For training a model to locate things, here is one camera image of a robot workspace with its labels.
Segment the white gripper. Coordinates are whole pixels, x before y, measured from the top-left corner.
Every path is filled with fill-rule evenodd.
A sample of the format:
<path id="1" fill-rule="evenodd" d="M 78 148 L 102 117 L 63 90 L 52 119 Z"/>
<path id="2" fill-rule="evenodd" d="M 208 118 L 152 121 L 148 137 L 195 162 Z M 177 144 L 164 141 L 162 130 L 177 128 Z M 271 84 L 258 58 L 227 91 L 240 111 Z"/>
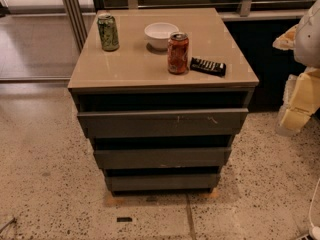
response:
<path id="1" fill-rule="evenodd" d="M 279 50 L 293 50 L 296 30 L 297 25 L 292 26 L 277 37 L 272 46 Z M 320 108 L 319 68 L 307 67 L 298 76 L 292 94 L 291 107 L 298 111 L 291 111 L 285 107 L 280 109 L 279 127 L 285 131 L 299 132 L 309 121 L 309 115 L 314 114 Z"/>

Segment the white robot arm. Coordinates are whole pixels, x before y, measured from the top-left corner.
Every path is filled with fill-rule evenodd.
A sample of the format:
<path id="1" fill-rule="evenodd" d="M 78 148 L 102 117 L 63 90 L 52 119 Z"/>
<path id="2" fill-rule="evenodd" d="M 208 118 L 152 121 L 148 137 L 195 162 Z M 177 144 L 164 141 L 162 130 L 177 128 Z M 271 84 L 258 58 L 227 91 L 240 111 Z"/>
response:
<path id="1" fill-rule="evenodd" d="M 292 50 L 295 61 L 306 67 L 298 76 L 288 77 L 278 114 L 276 132 L 293 136 L 320 108 L 320 0 L 298 24 L 276 38 L 273 47 Z"/>

